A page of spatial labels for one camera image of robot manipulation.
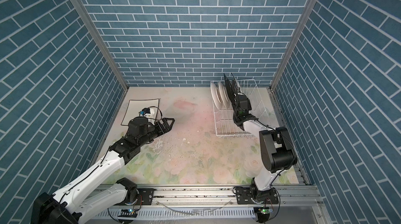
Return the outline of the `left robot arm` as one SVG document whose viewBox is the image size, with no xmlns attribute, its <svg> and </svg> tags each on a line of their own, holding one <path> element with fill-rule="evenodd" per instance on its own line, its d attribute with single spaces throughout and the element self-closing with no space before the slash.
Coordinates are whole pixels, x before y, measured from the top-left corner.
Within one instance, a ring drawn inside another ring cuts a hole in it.
<svg viewBox="0 0 401 224">
<path fill-rule="evenodd" d="M 111 145 L 106 154 L 75 180 L 55 191 L 42 193 L 32 207 L 32 224 L 84 224 L 105 209 L 119 203 L 134 205 L 139 199 L 137 184 L 128 178 L 90 196 L 105 179 L 127 165 L 141 147 L 170 132 L 174 118 L 151 123 L 137 116 L 128 123 L 126 134 Z"/>
</svg>

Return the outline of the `white square plate black rim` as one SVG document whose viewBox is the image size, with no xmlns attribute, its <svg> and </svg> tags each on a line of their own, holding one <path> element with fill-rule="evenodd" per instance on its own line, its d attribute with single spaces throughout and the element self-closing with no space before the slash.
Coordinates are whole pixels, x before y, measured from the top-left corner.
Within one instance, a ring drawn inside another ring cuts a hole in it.
<svg viewBox="0 0 401 224">
<path fill-rule="evenodd" d="M 240 88 L 239 82 L 233 73 L 231 73 L 231 77 L 232 77 L 232 81 L 231 81 L 232 89 L 231 90 L 233 91 L 234 95 L 239 95 L 241 93 L 241 88 Z"/>
</svg>

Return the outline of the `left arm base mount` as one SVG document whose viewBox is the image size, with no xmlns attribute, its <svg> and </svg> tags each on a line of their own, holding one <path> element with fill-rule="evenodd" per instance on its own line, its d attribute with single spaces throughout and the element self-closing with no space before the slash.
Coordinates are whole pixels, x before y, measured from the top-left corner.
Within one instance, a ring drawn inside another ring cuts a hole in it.
<svg viewBox="0 0 401 224">
<path fill-rule="evenodd" d="M 124 200 L 125 205 L 150 206 L 154 198 L 154 188 L 137 188 L 128 190 Z"/>
</svg>

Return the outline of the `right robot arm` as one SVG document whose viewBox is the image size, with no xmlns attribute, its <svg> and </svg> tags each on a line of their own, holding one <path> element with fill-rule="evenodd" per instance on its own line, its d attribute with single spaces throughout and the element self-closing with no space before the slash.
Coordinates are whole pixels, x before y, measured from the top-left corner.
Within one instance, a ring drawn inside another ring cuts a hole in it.
<svg viewBox="0 0 401 224">
<path fill-rule="evenodd" d="M 294 166 L 297 161 L 292 140 L 285 127 L 273 128 L 261 123 L 251 114 L 252 106 L 244 93 L 236 93 L 231 99 L 233 121 L 243 131 L 259 138 L 263 168 L 250 185 L 253 198 L 262 196 L 272 189 L 279 175 Z"/>
</svg>

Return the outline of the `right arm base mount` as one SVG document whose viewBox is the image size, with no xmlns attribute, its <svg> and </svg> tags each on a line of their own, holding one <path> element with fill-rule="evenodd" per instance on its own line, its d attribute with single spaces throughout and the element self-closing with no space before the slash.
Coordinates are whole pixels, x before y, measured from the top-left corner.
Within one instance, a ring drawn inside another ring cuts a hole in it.
<svg viewBox="0 0 401 224">
<path fill-rule="evenodd" d="M 233 194 L 236 196 L 237 204 L 278 204 L 279 197 L 276 189 L 273 187 L 267 191 L 259 191 L 257 188 L 235 186 L 232 188 Z"/>
</svg>

